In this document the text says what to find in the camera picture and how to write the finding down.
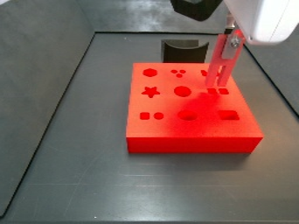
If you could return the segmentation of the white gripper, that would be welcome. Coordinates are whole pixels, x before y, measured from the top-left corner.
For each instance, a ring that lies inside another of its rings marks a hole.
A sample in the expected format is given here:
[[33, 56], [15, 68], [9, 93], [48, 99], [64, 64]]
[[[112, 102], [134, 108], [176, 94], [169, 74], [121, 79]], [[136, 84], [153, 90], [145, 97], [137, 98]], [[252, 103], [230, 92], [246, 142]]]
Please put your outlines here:
[[[299, 25], [299, 0], [222, 0], [250, 45], [276, 45]], [[226, 37], [221, 58], [234, 57], [240, 46], [234, 31]]]

